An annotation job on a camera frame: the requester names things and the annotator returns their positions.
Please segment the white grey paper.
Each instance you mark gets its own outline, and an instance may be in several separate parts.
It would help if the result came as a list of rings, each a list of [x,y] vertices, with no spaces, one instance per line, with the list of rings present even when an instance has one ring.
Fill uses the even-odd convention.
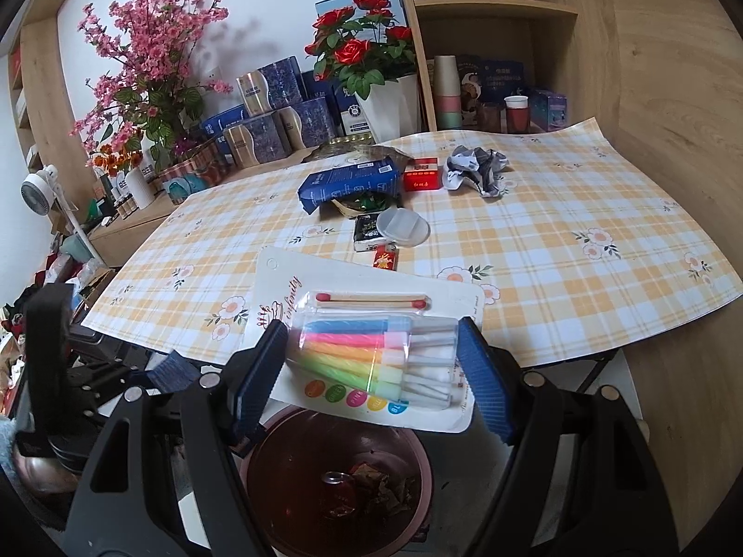
[[[460,145],[444,163],[442,185],[448,191],[468,186],[483,199],[500,199],[505,193],[504,173],[509,168],[509,158],[500,151]]]

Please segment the red cigarette pack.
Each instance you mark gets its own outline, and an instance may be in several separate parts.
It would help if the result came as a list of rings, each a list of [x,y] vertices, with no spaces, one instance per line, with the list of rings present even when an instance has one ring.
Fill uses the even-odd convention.
[[[407,193],[436,191],[442,188],[442,171],[435,157],[411,158],[403,171],[403,187]]]

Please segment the blue coffee box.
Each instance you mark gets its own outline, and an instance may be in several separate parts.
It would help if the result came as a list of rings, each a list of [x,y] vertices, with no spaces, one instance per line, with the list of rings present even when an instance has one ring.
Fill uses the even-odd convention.
[[[381,193],[397,196],[400,172],[390,157],[356,163],[308,175],[297,190],[297,197],[307,214],[325,202],[357,193]]]

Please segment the dark red trash bin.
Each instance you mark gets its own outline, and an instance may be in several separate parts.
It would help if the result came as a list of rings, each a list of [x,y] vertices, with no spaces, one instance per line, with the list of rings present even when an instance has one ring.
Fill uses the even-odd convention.
[[[411,430],[284,408],[241,479],[281,556],[393,556],[428,533],[433,473]]]

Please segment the plaid yellow tablecloth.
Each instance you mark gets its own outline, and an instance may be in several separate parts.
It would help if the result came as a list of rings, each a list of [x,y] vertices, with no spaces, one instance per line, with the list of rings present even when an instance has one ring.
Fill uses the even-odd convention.
[[[536,136],[425,133],[400,151],[447,156],[495,149],[510,161],[505,193],[422,191],[403,204],[430,224],[397,273],[475,284],[483,330],[527,365],[622,347],[717,314],[739,318],[734,266],[674,197],[586,121]],[[243,342],[263,249],[370,266],[352,222],[307,214],[299,165],[234,182],[171,218],[133,254],[85,324],[159,351],[222,362]]]

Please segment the translucent round lid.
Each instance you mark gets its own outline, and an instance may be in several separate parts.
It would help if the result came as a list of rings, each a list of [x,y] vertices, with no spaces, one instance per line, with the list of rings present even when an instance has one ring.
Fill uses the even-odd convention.
[[[430,224],[412,210],[391,207],[377,218],[379,234],[398,246],[413,248],[423,244],[430,236]]]

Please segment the black small packet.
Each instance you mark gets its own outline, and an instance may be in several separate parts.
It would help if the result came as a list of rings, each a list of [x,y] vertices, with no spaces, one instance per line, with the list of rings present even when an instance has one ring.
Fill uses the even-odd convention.
[[[364,214],[354,221],[352,246],[355,253],[366,253],[387,243],[387,238],[378,230],[379,213]]]

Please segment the white desk fan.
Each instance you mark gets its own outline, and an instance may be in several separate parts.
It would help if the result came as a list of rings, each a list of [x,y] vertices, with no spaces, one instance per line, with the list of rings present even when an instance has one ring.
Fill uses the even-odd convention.
[[[101,255],[94,248],[91,240],[83,230],[82,225],[73,213],[73,209],[59,181],[59,171],[54,165],[46,165],[37,172],[30,172],[25,180],[21,183],[20,194],[23,200],[33,213],[38,215],[48,215],[54,205],[58,205],[63,211],[68,223],[72,225],[74,234],[81,239],[92,258],[103,266],[104,262]]]

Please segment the green candy wrapper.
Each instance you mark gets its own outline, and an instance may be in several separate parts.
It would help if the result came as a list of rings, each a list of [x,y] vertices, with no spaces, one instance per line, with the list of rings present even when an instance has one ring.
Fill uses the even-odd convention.
[[[400,196],[391,196],[378,193],[378,191],[361,191],[361,193],[332,199],[331,204],[344,218],[355,219],[359,216],[379,214],[391,207],[400,206],[402,200]]]

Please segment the white slim vase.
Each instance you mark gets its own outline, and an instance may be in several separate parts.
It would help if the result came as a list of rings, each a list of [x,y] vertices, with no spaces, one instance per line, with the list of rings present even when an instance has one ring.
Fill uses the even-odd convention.
[[[138,167],[132,167],[124,181],[138,209],[146,209],[155,201],[154,191]]]

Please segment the striped tin flower box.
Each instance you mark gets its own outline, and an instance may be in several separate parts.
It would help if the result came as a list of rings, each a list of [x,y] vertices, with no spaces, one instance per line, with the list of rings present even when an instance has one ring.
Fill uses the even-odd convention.
[[[227,159],[211,138],[186,152],[182,162],[164,168],[159,177],[170,201],[180,205],[190,195],[219,185],[228,171]]]

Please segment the red paper cup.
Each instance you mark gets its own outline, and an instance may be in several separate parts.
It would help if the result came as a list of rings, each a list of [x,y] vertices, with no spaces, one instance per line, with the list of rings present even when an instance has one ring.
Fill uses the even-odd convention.
[[[530,128],[530,108],[529,98],[527,96],[505,97],[506,126],[508,132],[514,135],[523,135],[529,132]]]

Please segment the gold embossed tray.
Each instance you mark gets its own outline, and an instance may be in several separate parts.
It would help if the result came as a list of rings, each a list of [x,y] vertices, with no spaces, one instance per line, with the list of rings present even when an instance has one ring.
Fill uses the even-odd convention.
[[[373,142],[369,132],[345,137],[331,138],[330,141],[315,147],[303,160],[303,163],[325,160],[335,156],[344,156],[347,163],[380,161],[389,157],[396,162],[407,162],[409,156],[400,149],[380,146]]]

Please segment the white geometric vase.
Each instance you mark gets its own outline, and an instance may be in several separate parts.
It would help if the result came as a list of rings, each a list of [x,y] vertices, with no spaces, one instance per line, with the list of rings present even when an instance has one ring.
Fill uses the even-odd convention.
[[[415,74],[373,85],[359,106],[377,143],[396,140],[421,131],[421,103]]]

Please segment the stack of pastel cups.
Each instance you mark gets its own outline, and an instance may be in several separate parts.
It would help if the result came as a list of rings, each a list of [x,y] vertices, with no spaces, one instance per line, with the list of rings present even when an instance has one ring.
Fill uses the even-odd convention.
[[[437,127],[440,130],[461,128],[461,83],[454,55],[435,56],[433,99]]]

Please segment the gold blue gift box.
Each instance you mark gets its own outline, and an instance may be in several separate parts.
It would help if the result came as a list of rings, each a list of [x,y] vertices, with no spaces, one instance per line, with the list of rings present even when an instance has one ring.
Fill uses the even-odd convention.
[[[304,102],[307,98],[299,62],[295,57],[283,58],[243,73],[235,81],[249,117],[278,111]]]

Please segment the pink cherry blossom bouquet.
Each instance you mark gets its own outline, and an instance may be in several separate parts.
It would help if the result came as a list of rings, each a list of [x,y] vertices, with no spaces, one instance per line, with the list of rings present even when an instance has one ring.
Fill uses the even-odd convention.
[[[195,126],[209,92],[225,94],[221,79],[200,79],[191,57],[208,26],[228,18],[222,0],[121,0],[102,18],[83,7],[78,33],[111,71],[85,86],[94,106],[71,129],[87,165],[108,175],[129,171],[151,152],[157,168],[181,163],[199,143]]]

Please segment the red rose bouquet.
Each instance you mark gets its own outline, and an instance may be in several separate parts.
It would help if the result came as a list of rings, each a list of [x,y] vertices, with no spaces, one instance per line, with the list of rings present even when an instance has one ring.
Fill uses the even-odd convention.
[[[417,71],[412,29],[398,23],[391,0],[352,0],[317,16],[313,30],[305,52],[316,81],[334,79],[363,101],[373,87]]]

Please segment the wooden shelf unit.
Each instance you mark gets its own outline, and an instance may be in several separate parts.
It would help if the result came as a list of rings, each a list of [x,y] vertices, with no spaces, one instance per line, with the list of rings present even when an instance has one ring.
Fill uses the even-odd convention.
[[[524,64],[527,84],[568,97],[570,122],[619,123],[619,36],[613,0],[403,0],[414,34],[424,120],[437,127],[427,62],[477,55]]]

